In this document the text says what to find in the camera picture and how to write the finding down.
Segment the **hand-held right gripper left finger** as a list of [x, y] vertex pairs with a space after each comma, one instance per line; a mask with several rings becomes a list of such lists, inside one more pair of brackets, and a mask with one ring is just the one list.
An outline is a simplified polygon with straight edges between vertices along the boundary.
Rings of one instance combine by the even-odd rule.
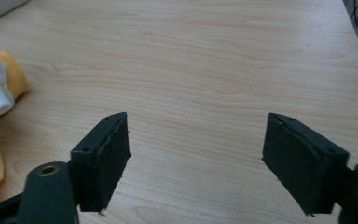
[[82, 212], [102, 212], [108, 207], [130, 156], [126, 112], [102, 119], [71, 150], [69, 168]]

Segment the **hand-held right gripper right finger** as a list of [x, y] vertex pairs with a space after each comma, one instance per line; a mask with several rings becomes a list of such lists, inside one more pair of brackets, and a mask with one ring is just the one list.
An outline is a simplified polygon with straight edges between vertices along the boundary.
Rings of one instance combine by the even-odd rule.
[[329, 214], [349, 152], [300, 121], [270, 113], [262, 161], [307, 215]]

